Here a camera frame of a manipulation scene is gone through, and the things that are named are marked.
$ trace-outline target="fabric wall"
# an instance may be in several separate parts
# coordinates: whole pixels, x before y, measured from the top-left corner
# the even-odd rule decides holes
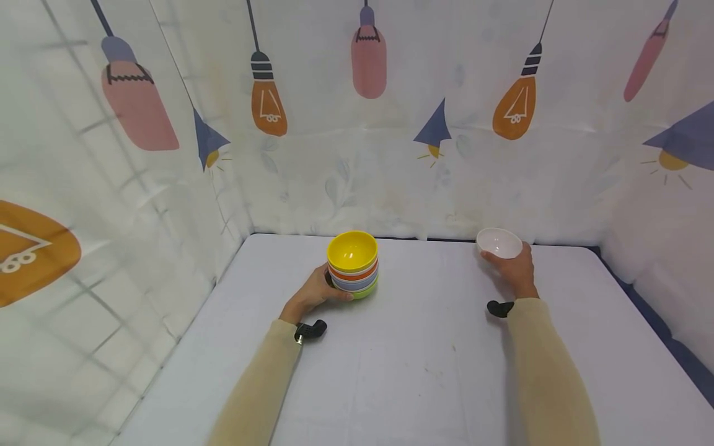
[[[251,233],[179,12],[100,5],[136,63],[89,0],[0,6],[2,445],[109,444]]]
[[[601,244],[714,368],[711,2],[0,11],[0,443],[108,444],[255,231]]]

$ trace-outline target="white curtain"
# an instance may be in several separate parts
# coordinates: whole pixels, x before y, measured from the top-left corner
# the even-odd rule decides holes
[[[714,368],[712,2],[248,5],[0,6],[0,224],[81,247],[0,295],[0,443],[107,444],[256,231],[599,244]]]
[[[122,81],[141,72],[108,59],[89,0],[0,6],[3,445],[109,444],[251,233],[233,144],[209,144],[205,170],[199,157],[194,107],[231,136],[203,72],[164,40],[191,45],[178,19],[100,5],[148,76]],[[160,127],[162,106],[156,140],[142,121]]]

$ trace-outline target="table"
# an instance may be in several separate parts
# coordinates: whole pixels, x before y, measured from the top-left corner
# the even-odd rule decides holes
[[[202,445],[270,322],[330,238],[252,235],[113,446]],[[272,445],[524,445],[502,284],[472,243],[379,240],[374,295],[323,305]],[[533,247],[536,284],[603,445],[711,445],[714,410],[585,248]]]

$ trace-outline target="beige sleeve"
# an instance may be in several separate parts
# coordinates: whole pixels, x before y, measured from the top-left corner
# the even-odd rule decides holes
[[[540,299],[508,313],[516,350],[518,400],[530,446],[599,446],[593,407],[573,360]]]
[[[208,446],[268,446],[300,355],[295,330],[273,321],[218,416]]]

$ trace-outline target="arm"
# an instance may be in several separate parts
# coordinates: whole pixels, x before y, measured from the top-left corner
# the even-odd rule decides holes
[[[326,273],[326,264],[315,269],[273,321],[218,416],[208,446],[268,446],[300,355],[296,325],[328,298],[352,300],[327,284]]]
[[[530,446],[599,446],[600,435],[588,392],[565,344],[538,297],[531,247],[514,259],[484,252],[511,284],[516,303],[508,329],[516,353],[518,400]]]

